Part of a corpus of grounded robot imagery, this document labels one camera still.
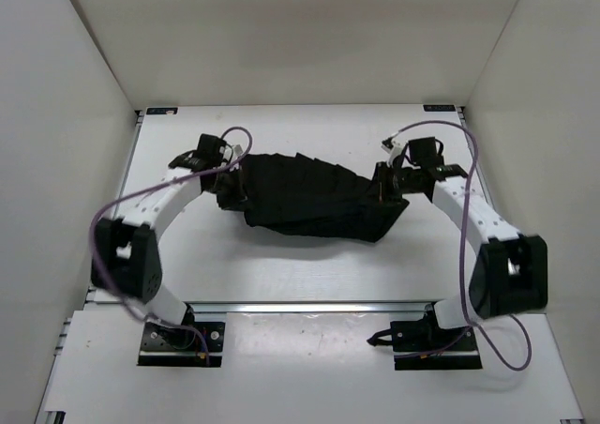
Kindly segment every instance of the white table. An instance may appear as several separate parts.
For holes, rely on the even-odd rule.
[[[521,373],[480,342],[480,371],[394,371],[365,339],[387,314],[227,316],[221,368],[136,366],[142,328],[121,310],[77,312],[46,410],[64,424],[559,424],[581,414],[546,316],[523,317],[533,344]],[[488,326],[509,361],[524,359],[508,319]]]
[[[381,141],[412,122],[456,112],[426,113],[422,105],[183,107],[173,115],[147,115],[125,184],[132,192],[157,183],[167,164],[195,148],[201,133],[220,135],[244,126],[252,152],[296,152],[345,166],[371,178],[386,159]],[[408,139],[436,136],[445,159],[467,169],[465,135],[448,126],[411,130]],[[245,135],[232,134],[245,144]],[[479,179],[473,182],[480,189]],[[411,204],[377,244],[282,236],[250,228],[241,213],[218,208],[204,194],[190,204],[160,240],[164,281],[190,302],[422,301],[458,292],[458,230],[425,196]],[[471,272],[473,253],[468,253]],[[96,302],[113,301],[98,292]]]
[[[146,116],[125,192],[159,180],[201,133],[234,125],[250,129],[254,153],[298,151],[371,176],[385,159],[380,141],[428,118],[460,122],[456,113],[425,113],[420,105],[203,107]],[[460,131],[435,126],[409,137],[426,135],[444,142],[447,162],[469,166]],[[479,179],[475,187],[481,188]],[[223,313],[212,316],[227,321],[222,367],[136,366],[142,326],[97,292],[96,302],[73,318],[44,405],[65,412],[64,424],[559,424],[581,418],[544,314],[523,316],[533,346],[525,372],[503,367],[477,333],[480,371],[394,371],[389,348],[366,344],[398,318],[382,312],[382,301],[394,303],[390,310],[419,310],[409,313],[418,319],[423,304],[415,301],[458,291],[458,230],[425,198],[411,198],[389,234],[369,245],[252,229],[207,194],[173,223],[160,251],[164,281],[176,294],[196,310]],[[245,313],[225,314],[231,310]],[[487,329],[510,362],[522,363],[525,344],[512,321]]]

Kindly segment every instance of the cable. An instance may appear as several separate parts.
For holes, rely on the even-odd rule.
[[[202,334],[202,332],[200,332],[200,330],[198,330],[197,328],[195,328],[193,326],[182,326],[179,324],[169,323],[167,321],[164,321],[164,320],[158,318],[154,313],[149,313],[149,314],[145,315],[144,317],[141,317],[131,307],[131,305],[128,303],[128,298],[119,290],[119,288],[117,287],[116,283],[114,282],[113,277],[111,276],[111,273],[109,272],[107,266],[104,264],[104,261],[100,257],[100,253],[98,251],[98,244],[96,241],[95,230],[96,230],[96,225],[102,219],[104,214],[118,204],[121,204],[121,203],[128,201],[130,199],[133,199],[135,197],[143,196],[144,194],[150,194],[153,192],[160,191],[162,189],[168,188],[171,185],[188,182],[189,180],[192,180],[194,178],[203,177],[205,175],[223,173],[225,171],[229,171],[233,166],[239,164],[239,162],[248,154],[248,152],[252,148],[252,135],[250,134],[250,132],[248,130],[244,129],[243,127],[231,127],[229,129],[225,130],[225,132],[221,135],[221,139],[224,139],[225,136],[227,136],[229,133],[231,133],[232,131],[235,131],[235,130],[243,131],[247,136],[247,148],[237,159],[229,162],[225,166],[220,166],[218,168],[200,171],[199,173],[184,175],[182,177],[175,178],[168,182],[159,183],[153,187],[149,187],[146,189],[141,189],[139,191],[131,192],[130,194],[127,194],[125,196],[122,196],[114,201],[111,201],[111,202],[105,204],[96,212],[96,214],[92,218],[92,222],[90,224],[90,228],[89,228],[88,235],[87,235],[90,252],[92,254],[92,263],[94,264],[94,267],[96,268],[98,274],[100,275],[102,282],[104,283],[105,289],[109,293],[111,293],[112,295],[114,295],[115,297],[117,297],[119,299],[120,304],[123,306],[123,308],[125,308],[126,312],[129,314],[129,316],[131,316],[135,321],[138,321],[141,323],[145,323],[149,319],[152,319],[152,320],[158,321],[162,326],[167,326],[170,328],[178,328],[181,330],[187,330],[187,331],[192,332],[198,338],[198,340],[201,342],[202,351],[206,354],[206,365],[207,366],[209,365],[208,346],[206,344],[206,339],[204,338],[204,335]]]
[[[510,317],[517,323],[517,325],[522,330],[523,335],[525,336],[525,341],[527,342],[527,358],[525,359],[525,362],[521,366],[513,366],[506,361],[506,359],[503,357],[503,355],[500,352],[500,350],[498,349],[498,347],[496,347],[496,344],[494,344],[494,342],[491,340],[491,338],[487,334],[486,330],[483,327],[481,327],[479,324],[477,324],[475,321],[473,321],[467,311],[467,294],[465,291],[465,258],[466,258],[465,252],[466,252],[466,247],[467,247],[467,224],[469,221],[469,203],[471,200],[471,183],[473,181],[473,176],[475,173],[475,169],[477,167],[477,161],[479,160],[479,146],[477,145],[477,140],[475,139],[475,135],[473,135],[468,129],[465,129],[464,127],[462,127],[459,124],[455,124],[454,122],[450,122],[450,121],[435,119],[435,120],[419,121],[419,122],[410,124],[410,125],[406,126],[405,128],[397,131],[390,139],[393,140],[400,133],[403,133],[406,130],[414,129],[415,127],[424,126],[426,124],[442,124],[445,126],[450,126],[450,127],[454,127],[456,129],[462,130],[467,135],[467,137],[471,140],[471,143],[472,143],[472,163],[471,163],[471,167],[469,168],[469,171],[467,172],[467,180],[465,182],[465,199],[464,199],[464,206],[462,209],[462,222],[460,223],[460,243],[459,243],[459,250],[458,250],[458,254],[459,254],[459,256],[458,256],[458,281],[460,283],[460,285],[459,285],[460,307],[462,308],[462,314],[463,314],[467,324],[469,324],[469,326],[477,327],[479,329],[479,331],[481,332],[481,335],[484,337],[484,339],[486,340],[486,342],[489,345],[489,347],[491,348],[491,350],[498,357],[498,359],[503,363],[504,366],[506,366],[509,370],[512,370],[512,371],[525,371],[527,369],[527,367],[530,365],[530,363],[532,362],[533,349],[532,349],[532,341],[530,339],[529,333],[527,332],[527,329],[525,328],[525,326],[519,321],[519,319],[512,314],[510,315]],[[451,346],[456,344],[458,341],[460,341],[460,339],[467,333],[468,330],[469,330],[468,327],[465,328],[463,330],[463,332],[454,341],[450,342],[443,348],[436,349],[433,351],[405,354],[404,356],[398,356],[398,357],[410,358],[410,357],[430,356],[433,354],[438,354],[440,352],[447,350],[448,348],[450,348]]]

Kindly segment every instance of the black joint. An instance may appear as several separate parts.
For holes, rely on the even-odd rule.
[[[457,164],[444,164],[434,168],[429,168],[427,171],[436,182],[443,182],[446,178],[450,177],[467,178],[467,173],[465,173],[465,170]]]
[[[103,218],[96,225],[95,237],[100,259],[119,291],[142,303],[152,300],[162,283],[155,231],[145,224],[135,227],[122,220]],[[127,245],[130,245],[130,255],[123,258],[117,249]],[[97,288],[107,288],[95,265],[92,265],[91,281]]]
[[[387,147],[388,149],[392,150],[392,148],[394,147],[394,145],[392,144],[392,141],[393,141],[393,140],[394,140],[394,138],[390,136],[390,137],[389,137],[389,138],[387,138],[386,140],[383,140],[383,141],[382,141],[382,145],[383,145],[384,147]]]
[[[225,140],[203,133],[200,135],[198,147],[195,150],[190,150],[177,156],[169,163],[169,168],[186,168],[190,169],[193,173],[217,168],[223,162],[226,145]]]
[[[442,151],[434,137],[419,138],[408,142],[411,164],[420,168],[443,165]]]
[[[414,168],[395,168],[394,191],[397,194],[425,194],[433,201],[435,179],[428,170]]]
[[[543,309],[548,303],[548,247],[538,235],[482,244],[469,299],[484,319]]]
[[[242,169],[217,175],[210,192],[217,196],[217,204],[223,210],[246,211],[248,197],[244,191]]]

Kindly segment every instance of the black mounting plate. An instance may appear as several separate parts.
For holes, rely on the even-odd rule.
[[[396,371],[450,371],[450,370],[481,370],[481,358],[477,350],[477,341],[472,330],[440,355],[427,357],[402,358],[401,354],[425,352],[444,347],[454,341],[463,331],[462,328],[437,332],[435,343],[426,335],[422,338],[406,338],[418,335],[422,326],[421,321],[393,321],[392,347],[394,349],[394,369]]]
[[[222,356],[214,353],[223,352],[225,339],[225,323],[223,322],[195,322],[192,324],[204,335],[208,346],[209,366],[202,353],[198,339],[194,339],[186,347],[174,347],[167,343],[157,332],[157,325],[146,323],[143,328],[138,366],[177,366],[189,368],[219,368]]]

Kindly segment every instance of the black bracket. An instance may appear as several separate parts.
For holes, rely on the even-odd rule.
[[[128,297],[140,299],[143,304],[152,300],[162,283],[156,232],[147,224],[135,227],[122,219],[102,218],[96,225],[95,236],[100,258],[119,290]],[[117,249],[127,245],[131,246],[131,254],[122,258]],[[97,288],[106,289],[94,265],[91,281]]]
[[[477,341],[470,328],[442,329],[433,310],[418,321],[393,321],[390,328],[377,332],[367,342],[372,346],[392,346],[395,371],[480,370]],[[437,351],[427,356],[415,354]]]
[[[177,114],[177,107],[150,107],[146,109],[146,114]]]
[[[188,368],[220,368],[225,342],[224,322],[194,322],[190,324],[203,334],[210,354],[209,365],[198,338],[188,332],[189,338],[173,341],[165,334],[164,327],[146,323],[143,328],[138,366],[175,366]]]
[[[490,238],[482,244],[469,284],[469,300],[483,319],[543,309],[548,303],[546,241],[538,235],[520,235],[505,241]]]

